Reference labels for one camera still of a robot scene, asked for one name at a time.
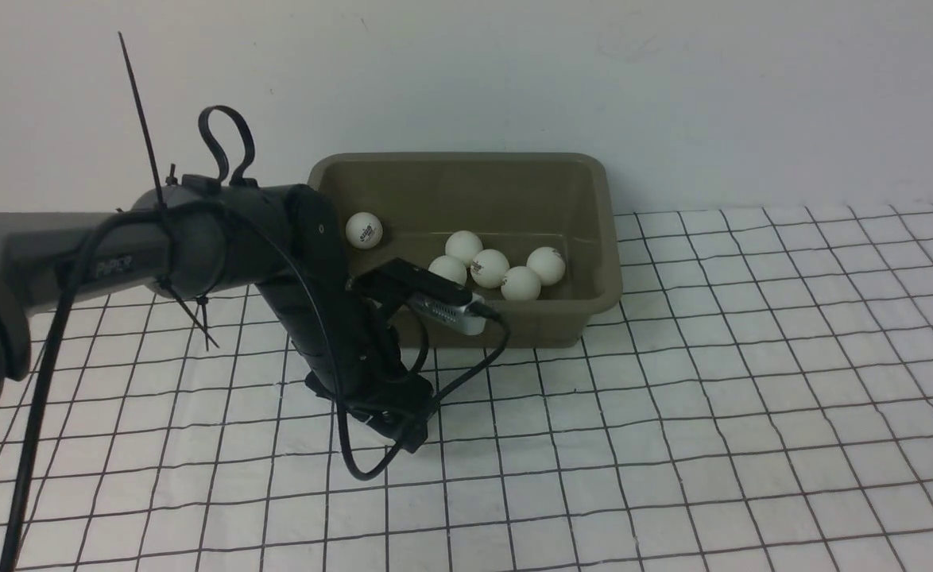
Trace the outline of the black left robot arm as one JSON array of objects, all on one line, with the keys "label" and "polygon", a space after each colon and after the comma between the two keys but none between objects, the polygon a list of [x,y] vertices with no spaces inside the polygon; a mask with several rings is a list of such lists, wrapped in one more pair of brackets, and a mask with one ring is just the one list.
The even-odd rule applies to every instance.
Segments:
[{"label": "black left robot arm", "polygon": [[413,453],[428,437],[431,388],[400,363],[397,332],[351,282],[339,214],[304,184],[204,196],[153,191],[122,213],[0,213],[0,397],[29,373],[32,316],[55,309],[85,265],[75,301],[135,287],[197,300],[253,285],[311,367],[319,397],[342,394],[361,423]]}]

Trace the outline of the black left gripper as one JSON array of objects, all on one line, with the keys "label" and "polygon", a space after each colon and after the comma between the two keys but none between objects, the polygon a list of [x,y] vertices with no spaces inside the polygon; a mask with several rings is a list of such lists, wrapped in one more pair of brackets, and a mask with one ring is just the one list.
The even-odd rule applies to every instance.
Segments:
[{"label": "black left gripper", "polygon": [[395,330],[373,304],[346,289],[346,280],[284,274],[257,289],[311,372],[304,386],[318,398],[342,398],[382,446],[415,454],[429,439],[429,381],[401,361]]}]

